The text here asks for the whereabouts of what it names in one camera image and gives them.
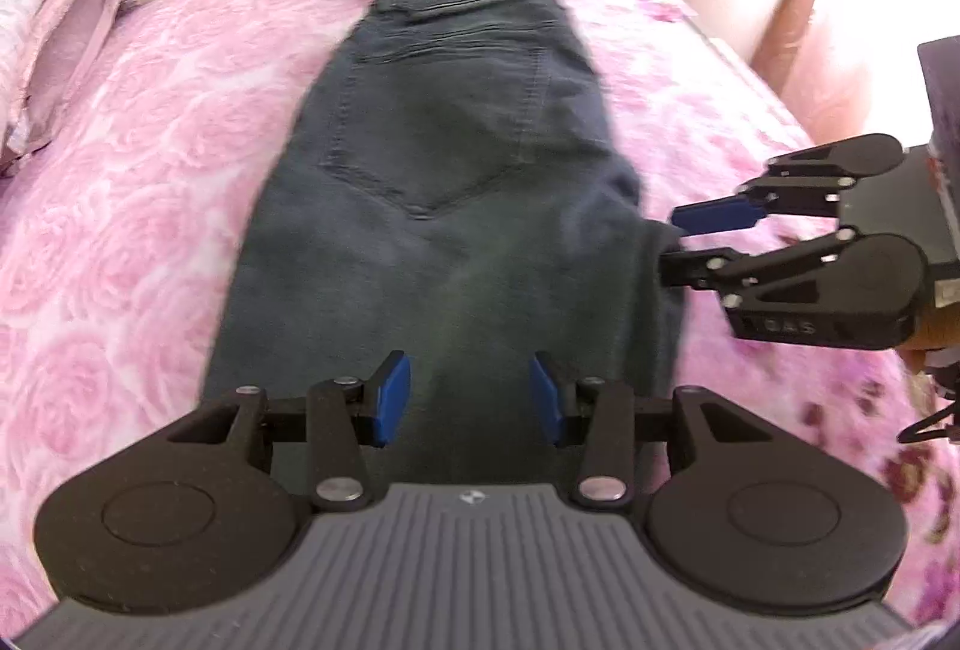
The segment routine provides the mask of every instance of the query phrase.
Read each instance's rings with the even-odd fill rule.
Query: pink blanket
[[[808,144],[672,0],[560,0],[603,79],[650,217],[728,194]],[[121,20],[55,143],[0,184],[0,634],[52,602],[32,552],[65,479],[186,412],[257,191],[301,96],[368,0],[158,0]],[[813,234],[767,220],[700,239],[752,252]],[[736,342],[690,298],[678,383],[697,383],[891,487],[912,540],[891,604],[957,613],[957,462],[905,449],[929,403],[892,354]]]

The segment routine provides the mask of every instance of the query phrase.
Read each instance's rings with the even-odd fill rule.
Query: jeans back pocket
[[[523,162],[542,103],[531,36],[445,36],[355,57],[322,166],[415,218],[496,186]]]

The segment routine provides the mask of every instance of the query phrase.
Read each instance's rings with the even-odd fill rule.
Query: dark gray jeans
[[[374,479],[552,481],[528,364],[666,394],[672,228],[640,217],[587,55],[554,0],[377,0],[307,95],[253,212],[205,396],[367,376],[414,390]],[[291,489],[293,461],[275,476]]]

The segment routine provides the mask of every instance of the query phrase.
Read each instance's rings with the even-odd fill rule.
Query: denim pants
[[[368,455],[379,485],[565,478],[529,361],[666,394],[683,298],[656,265],[676,238],[641,218],[554,0],[376,0],[256,204],[205,395],[297,396],[402,349],[413,392]],[[295,467],[275,458],[275,477],[304,490]]]

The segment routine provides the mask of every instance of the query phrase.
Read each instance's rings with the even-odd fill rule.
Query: ribbed surface
[[[270,580],[217,607],[122,618],[73,603],[21,650],[863,650],[901,632],[880,605],[827,618],[741,615],[676,583],[626,521],[551,487],[394,487],[314,523]]]

